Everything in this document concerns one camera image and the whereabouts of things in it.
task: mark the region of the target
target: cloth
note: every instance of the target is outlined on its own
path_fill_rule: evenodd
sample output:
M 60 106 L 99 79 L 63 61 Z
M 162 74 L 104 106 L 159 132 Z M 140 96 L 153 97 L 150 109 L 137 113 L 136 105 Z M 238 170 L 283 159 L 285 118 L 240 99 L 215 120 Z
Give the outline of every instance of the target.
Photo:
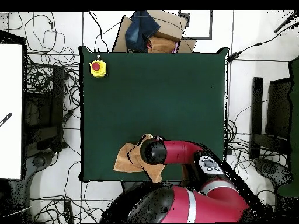
M 178 49 L 178 45 L 179 45 L 179 43 L 176 42 L 175 43 L 175 48 L 173 49 L 173 51 L 171 53 L 176 53 L 176 50 Z
M 123 147 L 121 147 L 113 170 L 125 173 L 146 172 L 153 183 L 161 182 L 161 173 L 165 165 L 149 165 L 145 163 L 140 156 L 140 147 L 142 143 L 149 138 L 152 138 L 152 135 L 145 134 L 140 139 L 138 144 L 134 145 L 131 143 L 126 143 Z
M 132 24 L 125 34 L 128 50 L 146 52 L 147 41 L 160 28 L 147 11 L 136 11 L 132 17 Z
M 171 53 L 175 49 L 175 42 L 165 38 L 151 37 L 149 38 L 149 53 Z

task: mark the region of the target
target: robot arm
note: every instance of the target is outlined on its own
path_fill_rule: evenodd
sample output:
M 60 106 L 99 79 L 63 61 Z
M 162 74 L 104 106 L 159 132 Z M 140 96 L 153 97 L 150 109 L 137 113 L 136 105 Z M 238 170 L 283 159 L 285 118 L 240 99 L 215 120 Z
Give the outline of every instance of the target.
M 244 212 L 264 217 L 265 207 L 244 181 L 204 145 L 153 138 L 140 152 L 150 165 L 182 164 L 186 185 L 145 182 L 121 194 L 101 223 L 239 222 Z

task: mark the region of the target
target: dark green table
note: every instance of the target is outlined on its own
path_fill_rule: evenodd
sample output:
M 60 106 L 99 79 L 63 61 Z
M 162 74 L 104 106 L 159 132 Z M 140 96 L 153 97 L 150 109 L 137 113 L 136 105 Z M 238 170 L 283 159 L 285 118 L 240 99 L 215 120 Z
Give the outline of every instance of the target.
M 94 78 L 81 55 L 81 179 L 148 180 L 144 173 L 113 170 L 120 148 L 144 134 L 207 145 L 222 157 L 225 56 L 205 53 L 101 53 L 108 76 Z M 181 180 L 180 165 L 167 166 L 163 180 Z

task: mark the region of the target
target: denim fabric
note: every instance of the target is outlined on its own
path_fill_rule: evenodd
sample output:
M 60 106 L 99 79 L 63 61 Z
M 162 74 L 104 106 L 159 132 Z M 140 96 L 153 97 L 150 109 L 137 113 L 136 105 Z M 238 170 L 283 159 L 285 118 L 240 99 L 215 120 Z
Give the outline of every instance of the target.
M 147 51 L 147 41 L 160 28 L 147 11 L 136 11 L 132 17 L 132 24 L 128 28 L 125 38 L 127 49 Z

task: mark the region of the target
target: white panel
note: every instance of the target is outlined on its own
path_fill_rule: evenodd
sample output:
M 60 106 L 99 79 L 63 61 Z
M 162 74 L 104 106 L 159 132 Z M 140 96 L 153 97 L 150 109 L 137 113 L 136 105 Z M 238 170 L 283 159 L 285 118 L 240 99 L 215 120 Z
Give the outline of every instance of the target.
M 0 179 L 20 179 L 22 127 L 22 46 L 0 44 Z

